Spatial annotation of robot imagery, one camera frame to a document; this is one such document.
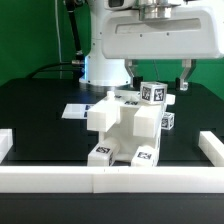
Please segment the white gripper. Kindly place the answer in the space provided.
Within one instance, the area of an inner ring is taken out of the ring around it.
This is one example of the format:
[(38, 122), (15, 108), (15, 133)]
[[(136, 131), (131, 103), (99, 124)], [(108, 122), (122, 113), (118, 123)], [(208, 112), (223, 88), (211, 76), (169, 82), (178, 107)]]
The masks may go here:
[(111, 12), (103, 24), (102, 52), (107, 58), (126, 59), (134, 89), (143, 81), (134, 59), (184, 59), (176, 89), (187, 91), (194, 59), (224, 57), (224, 4), (188, 4), (174, 8), (168, 19), (146, 21), (136, 10)]

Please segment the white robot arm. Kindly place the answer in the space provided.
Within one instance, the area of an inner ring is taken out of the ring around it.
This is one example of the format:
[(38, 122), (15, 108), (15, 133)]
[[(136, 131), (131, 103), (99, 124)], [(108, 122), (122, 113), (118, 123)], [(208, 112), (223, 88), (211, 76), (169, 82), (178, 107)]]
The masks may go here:
[(224, 0), (76, 0), (90, 9), (91, 50), (83, 82), (134, 81), (135, 60), (181, 60), (180, 90), (198, 59), (224, 57)]

